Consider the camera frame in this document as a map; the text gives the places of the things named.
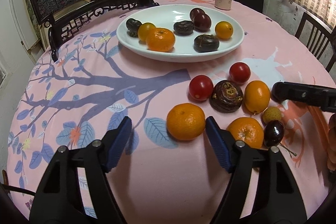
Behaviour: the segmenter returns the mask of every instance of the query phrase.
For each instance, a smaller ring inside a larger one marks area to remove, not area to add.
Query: black cable
[[[22,188],[10,186],[10,185],[5,185],[5,184],[2,184],[2,183],[1,183],[1,186],[5,190],[8,190],[8,191],[19,192],[19,193],[35,196],[34,192],[26,190],[26,189],[22,189]]]

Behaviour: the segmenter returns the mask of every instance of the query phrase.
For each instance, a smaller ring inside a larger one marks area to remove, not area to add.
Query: white wall
[[[2,170],[6,169],[7,165],[7,139],[11,122],[34,64],[21,45],[9,0],[0,1],[0,63],[7,73],[0,88],[0,170]]]
[[[278,22],[282,28],[292,35],[295,35],[305,11],[301,6],[290,3],[288,0],[264,0],[263,14]],[[311,26],[306,25],[307,27],[304,28],[300,37],[301,42],[305,45],[311,32]],[[326,67],[332,54],[332,48],[329,46],[319,61]],[[336,65],[331,69],[330,75],[336,80]]]

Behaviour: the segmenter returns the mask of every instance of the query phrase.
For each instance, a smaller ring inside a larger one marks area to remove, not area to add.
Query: table
[[[157,0],[164,4],[193,4],[214,8],[214,0]],[[120,209],[129,224],[206,224],[213,217],[230,175],[222,169],[205,134],[191,142],[176,142],[165,131],[168,111],[188,102],[190,79],[208,75],[214,83],[226,79],[230,66],[242,61],[270,88],[278,81],[335,87],[317,59],[278,23],[237,2],[226,11],[245,31],[242,45],[222,58],[191,64],[146,59],[116,38],[116,28],[135,11],[115,10],[96,18],[59,49],[36,64],[14,116],[9,135],[10,185],[35,191],[59,145],[85,147],[116,128],[128,115],[134,125],[118,166],[107,174]],[[221,128],[235,118],[250,116],[214,111],[197,103]],[[278,106],[286,125],[284,145],[298,154],[290,158],[282,147],[310,216],[328,194],[327,132],[331,114],[286,101]],[[86,213],[90,204],[83,170],[79,183]],[[242,216],[250,213],[257,173],[252,172]],[[16,206],[29,214],[30,196],[13,193]]]

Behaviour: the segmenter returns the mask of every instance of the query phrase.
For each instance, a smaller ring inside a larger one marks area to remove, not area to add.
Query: white oval plate
[[[150,51],[147,49],[145,43],[140,42],[138,38],[128,35],[126,21],[129,18],[134,18],[142,23],[151,22],[156,27],[167,28],[174,31],[174,23],[182,20],[190,20],[189,13],[196,7],[203,9],[211,18],[211,28],[205,34],[215,35],[215,26],[220,21],[227,21],[233,26],[234,32],[232,37],[227,41],[220,41],[218,50],[214,52],[197,52],[194,49],[194,39],[198,35],[204,34],[195,30],[188,36],[175,34],[175,45],[170,52]],[[217,10],[195,5],[162,5],[140,10],[125,18],[117,28],[117,38],[122,45],[141,56],[166,62],[192,63],[213,60],[233,51],[243,41],[244,31],[236,20]]]

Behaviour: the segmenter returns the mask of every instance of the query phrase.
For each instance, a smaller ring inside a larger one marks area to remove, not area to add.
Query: silver bolt
[[[62,145],[58,148],[58,152],[63,153],[67,150],[68,148],[65,145]]]
[[[94,147],[99,147],[99,146],[101,146],[101,140],[94,140],[94,141],[92,142],[92,145],[93,145]]]
[[[236,141],[236,146],[238,146],[238,147],[244,147],[245,143],[243,141],[238,140],[238,141]]]
[[[273,153],[278,153],[280,150],[279,150],[279,148],[278,148],[277,146],[272,146],[272,147],[271,147],[271,151],[272,151]]]

